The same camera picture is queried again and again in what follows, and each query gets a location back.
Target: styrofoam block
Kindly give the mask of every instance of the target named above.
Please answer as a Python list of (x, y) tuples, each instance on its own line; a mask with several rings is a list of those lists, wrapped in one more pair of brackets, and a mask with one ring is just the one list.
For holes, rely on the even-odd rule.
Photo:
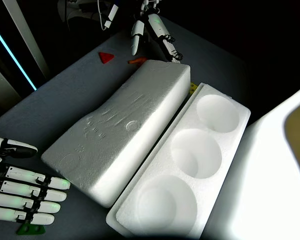
[(190, 88), (188, 65), (148, 60), (96, 111), (63, 134), (42, 160), (110, 207)]
[(199, 238), (250, 111), (201, 83), (106, 217), (126, 237)]

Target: gray table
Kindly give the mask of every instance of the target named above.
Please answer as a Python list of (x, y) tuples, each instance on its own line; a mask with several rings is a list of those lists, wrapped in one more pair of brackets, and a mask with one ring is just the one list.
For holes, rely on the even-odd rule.
[[(191, 80), (195, 84), (207, 83), (249, 106), (248, 77), (242, 60), (166, 19), (164, 23), (176, 38), (175, 46), (184, 56), (182, 63), (191, 66)], [(56, 174), (42, 163), (41, 154), (77, 120), (98, 108), (137, 69), (127, 64), (134, 59), (129, 33), (127, 30), (111, 37), (0, 117), (0, 137), (38, 148), (38, 154), (32, 158), (8, 158), (7, 161)], [(102, 64), (98, 52), (114, 54), (115, 58)], [(139, 56), (164, 60), (156, 44), (143, 49)], [(45, 227), (44, 235), (17, 236), (15, 232), (20, 224), (0, 221), (0, 240), (89, 240), (119, 236), (106, 224), (108, 209), (74, 186), (67, 193), (54, 223)], [(218, 229), (217, 222), (209, 224)]]

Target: red triangle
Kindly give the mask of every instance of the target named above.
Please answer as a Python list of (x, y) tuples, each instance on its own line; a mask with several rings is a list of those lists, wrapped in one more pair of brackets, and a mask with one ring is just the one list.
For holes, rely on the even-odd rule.
[(107, 62), (109, 62), (111, 59), (115, 57), (115, 55), (110, 53), (105, 53), (105, 52), (99, 52), (99, 56), (103, 64), (106, 64)]

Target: led light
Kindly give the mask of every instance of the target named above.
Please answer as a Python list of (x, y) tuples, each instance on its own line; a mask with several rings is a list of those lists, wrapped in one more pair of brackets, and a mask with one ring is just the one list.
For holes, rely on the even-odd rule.
[(28, 80), (28, 82), (30, 83), (31, 87), (36, 91), (37, 88), (32, 83), (32, 81), (30, 80), (30, 78), (28, 77), (28, 75), (26, 74), (26, 72), (24, 71), (24, 69), (21, 67), (20, 63), (18, 62), (18, 60), (16, 59), (16, 57), (14, 56), (14, 54), (11, 52), (10, 48), (8, 47), (8, 45), (6, 44), (6, 42), (4, 41), (4, 39), (1, 37), (1, 35), (0, 35), (0, 42), (5, 47), (5, 49), (7, 50), (7, 52), (10, 54), (11, 58), (13, 59), (13, 61), (15, 62), (15, 64), (18, 66), (18, 68), (20, 69), (20, 71), (22, 72), (22, 74), (24, 75), (24, 77)]

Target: embossed circle on styrofoam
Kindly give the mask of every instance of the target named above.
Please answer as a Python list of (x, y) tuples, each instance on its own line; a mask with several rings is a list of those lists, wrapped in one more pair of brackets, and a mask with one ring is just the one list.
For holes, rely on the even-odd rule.
[(219, 95), (205, 95), (196, 105), (199, 119), (211, 130), (229, 133), (239, 124), (236, 107), (226, 98)]
[(171, 154), (185, 174), (198, 179), (214, 175), (222, 162), (218, 143), (207, 132), (196, 128), (181, 130), (174, 136)]
[(196, 197), (180, 178), (156, 176), (139, 189), (136, 216), (146, 235), (186, 236), (197, 218)]

